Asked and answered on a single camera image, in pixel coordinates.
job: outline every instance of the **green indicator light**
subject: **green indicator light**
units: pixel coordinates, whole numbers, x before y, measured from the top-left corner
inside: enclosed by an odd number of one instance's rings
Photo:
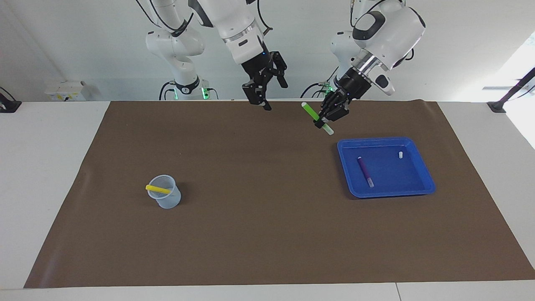
[[[202,88],[202,95],[203,95],[204,99],[209,99],[210,98],[210,92],[208,92],[208,90],[206,88]]]

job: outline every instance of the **brown paper mat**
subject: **brown paper mat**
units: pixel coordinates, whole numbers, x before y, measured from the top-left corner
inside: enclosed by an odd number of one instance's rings
[[[332,137],[272,106],[111,103],[25,288],[535,279],[436,103],[354,102]],[[393,136],[436,193],[354,198],[336,143]],[[144,190],[159,174],[174,209]]]

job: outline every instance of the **yellow marker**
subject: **yellow marker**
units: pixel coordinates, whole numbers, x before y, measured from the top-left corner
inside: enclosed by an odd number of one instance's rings
[[[165,189],[165,188],[161,188],[161,187],[156,187],[156,186],[152,186],[152,185],[147,185],[147,186],[145,186],[145,189],[146,189],[146,190],[153,191],[153,192],[163,193],[163,194],[170,194],[170,193],[171,193],[171,190],[169,190],[169,189]]]

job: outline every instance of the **green marker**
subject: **green marker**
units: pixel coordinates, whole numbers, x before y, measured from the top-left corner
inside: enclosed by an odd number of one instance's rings
[[[314,111],[314,109],[311,106],[309,106],[306,102],[302,102],[301,106],[303,107],[303,109],[305,111],[307,111],[307,113],[310,115],[310,117],[312,117],[312,119],[314,119],[314,121],[318,121],[319,115],[316,113],[316,111]],[[322,126],[322,129],[324,129],[325,132],[327,132],[327,134],[329,134],[329,135],[333,135],[334,134],[333,129],[328,124],[324,124]]]

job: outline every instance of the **white wall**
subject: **white wall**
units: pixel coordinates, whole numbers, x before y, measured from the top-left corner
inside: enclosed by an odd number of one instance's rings
[[[155,99],[161,84],[172,78],[165,63],[145,47],[145,34],[154,26],[134,0],[1,2],[12,9],[65,79],[84,80],[98,88],[97,100]],[[336,32],[349,29],[349,0],[262,0],[261,4],[264,19],[275,28],[266,37],[267,46],[281,51],[290,84],[283,90],[272,81],[268,97],[298,97],[336,67],[329,42]],[[461,92],[482,87],[484,79],[535,31],[532,0],[409,0],[408,4],[422,15],[427,32],[416,47],[415,59],[392,72],[397,89],[393,99],[456,100]],[[14,34],[4,13],[0,13],[0,84],[23,100],[43,100],[43,82],[51,72],[24,49],[24,40]],[[193,58],[199,74],[221,98],[244,98],[241,85],[248,77],[235,65],[217,31],[192,24],[207,42],[205,53]],[[29,85],[29,78],[38,84]],[[364,98],[388,99],[374,88]]]

